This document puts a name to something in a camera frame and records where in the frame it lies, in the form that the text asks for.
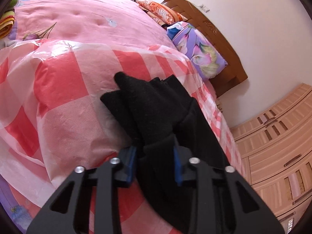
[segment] bed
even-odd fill
[[[242,81],[239,58],[210,21],[185,0],[165,3],[187,13],[227,58],[229,69],[218,75],[219,81],[212,80],[217,94]],[[49,40],[0,50],[0,202],[22,233],[75,166],[93,168],[129,143],[99,100],[116,89],[112,78],[117,71],[144,80],[175,74],[199,102],[231,165],[245,175],[212,93],[166,31],[137,3],[21,0],[16,20],[11,38],[17,40],[57,22]],[[179,233],[151,209],[137,183],[119,190],[119,203],[124,234]],[[91,207],[90,233],[93,222]]]

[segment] metal screw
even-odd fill
[[[233,173],[233,172],[235,172],[235,168],[233,166],[229,165],[229,166],[225,167],[225,171],[227,173]]]
[[[85,171],[85,168],[83,166],[77,166],[75,168],[76,173],[83,173]]]
[[[188,161],[191,164],[198,164],[198,163],[200,163],[200,159],[198,159],[198,158],[190,158]]]
[[[112,158],[112,159],[110,160],[110,163],[111,163],[111,164],[118,164],[118,163],[120,163],[120,159],[119,159],[119,158]]]

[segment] pillow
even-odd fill
[[[146,8],[143,8],[141,5],[138,5],[139,8],[141,10],[143,10],[147,15],[149,15],[150,18],[152,18],[157,24],[159,24],[160,26],[165,25],[166,23],[164,21],[162,21],[159,17],[157,17],[156,15],[154,15],[152,12],[150,12],[149,10],[147,10]]]
[[[188,20],[185,16],[181,15],[178,12],[173,11],[169,7],[153,2],[151,0],[137,0],[136,2],[145,9],[149,10],[150,12],[158,16],[162,21],[164,21],[168,25]]]
[[[167,28],[167,35],[171,38],[172,35],[175,35],[172,42],[181,53],[191,60],[203,80],[214,78],[227,66],[226,60],[205,36],[191,24],[176,23]]]

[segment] wooden wardrobe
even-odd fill
[[[247,181],[287,233],[312,200],[312,86],[231,129]]]

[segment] wall switch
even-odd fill
[[[199,5],[199,8],[205,12],[210,11],[210,9],[208,9],[204,4]]]

